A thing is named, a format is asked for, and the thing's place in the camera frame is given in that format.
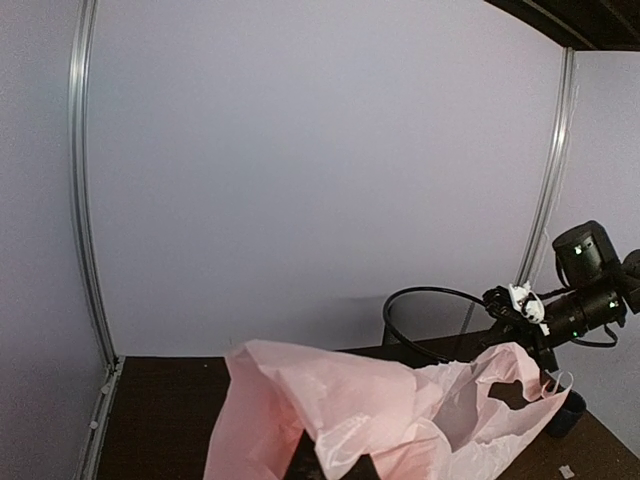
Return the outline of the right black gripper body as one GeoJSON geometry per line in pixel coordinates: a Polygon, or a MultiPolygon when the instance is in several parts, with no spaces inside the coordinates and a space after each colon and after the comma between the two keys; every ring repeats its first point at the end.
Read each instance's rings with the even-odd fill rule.
{"type": "Polygon", "coordinates": [[[548,344],[539,325],[496,321],[489,329],[489,345],[509,342],[520,345],[542,370],[549,373],[558,370],[553,348],[548,344]]]}

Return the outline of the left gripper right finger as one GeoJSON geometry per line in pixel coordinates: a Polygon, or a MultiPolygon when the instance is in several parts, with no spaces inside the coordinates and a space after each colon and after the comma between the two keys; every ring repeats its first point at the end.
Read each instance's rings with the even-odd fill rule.
{"type": "Polygon", "coordinates": [[[379,480],[370,455],[361,455],[351,469],[344,475],[344,480],[379,480]]]}

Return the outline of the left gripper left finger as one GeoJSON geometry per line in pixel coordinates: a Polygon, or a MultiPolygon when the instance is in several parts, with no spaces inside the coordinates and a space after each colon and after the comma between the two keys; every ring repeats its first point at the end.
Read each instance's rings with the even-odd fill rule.
{"type": "Polygon", "coordinates": [[[314,450],[315,443],[307,432],[299,443],[289,463],[284,480],[324,480],[325,475],[314,450]]]}

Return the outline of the pink plastic trash bag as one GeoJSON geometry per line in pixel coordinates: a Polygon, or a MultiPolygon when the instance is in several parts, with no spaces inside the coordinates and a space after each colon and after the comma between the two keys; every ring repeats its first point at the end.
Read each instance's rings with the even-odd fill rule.
{"type": "Polygon", "coordinates": [[[382,479],[494,479],[567,400],[517,344],[468,363],[413,369],[308,346],[249,341],[225,359],[230,386],[208,479],[281,479],[303,435],[343,478],[369,456],[382,479]]]}

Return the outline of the black mesh trash bin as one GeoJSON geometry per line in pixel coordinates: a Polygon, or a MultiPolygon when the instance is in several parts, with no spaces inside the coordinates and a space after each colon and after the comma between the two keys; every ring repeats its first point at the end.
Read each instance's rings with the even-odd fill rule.
{"type": "Polygon", "coordinates": [[[382,307],[382,345],[415,366],[466,362],[493,319],[476,296],[447,287],[415,286],[391,294],[382,307]]]}

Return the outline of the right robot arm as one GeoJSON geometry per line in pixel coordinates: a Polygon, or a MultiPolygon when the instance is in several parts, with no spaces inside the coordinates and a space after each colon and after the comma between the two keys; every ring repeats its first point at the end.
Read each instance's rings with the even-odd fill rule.
{"type": "Polygon", "coordinates": [[[639,312],[638,250],[621,260],[595,220],[562,233],[552,248],[562,287],[539,294],[525,282],[486,291],[484,308],[495,323],[480,341],[483,348],[515,342],[547,372],[559,370],[555,349],[566,343],[615,347],[610,325],[623,327],[629,312],[639,312]]]}

